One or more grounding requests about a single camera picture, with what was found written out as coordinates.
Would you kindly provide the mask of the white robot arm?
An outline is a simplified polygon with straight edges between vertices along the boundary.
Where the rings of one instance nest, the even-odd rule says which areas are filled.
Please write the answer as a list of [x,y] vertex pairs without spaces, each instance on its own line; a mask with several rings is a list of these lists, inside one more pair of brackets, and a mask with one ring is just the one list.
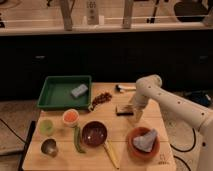
[[159,75],[142,77],[136,81],[136,90],[130,100],[136,118],[142,116],[149,99],[168,108],[203,136],[196,171],[213,171],[213,110],[170,93],[161,86]]

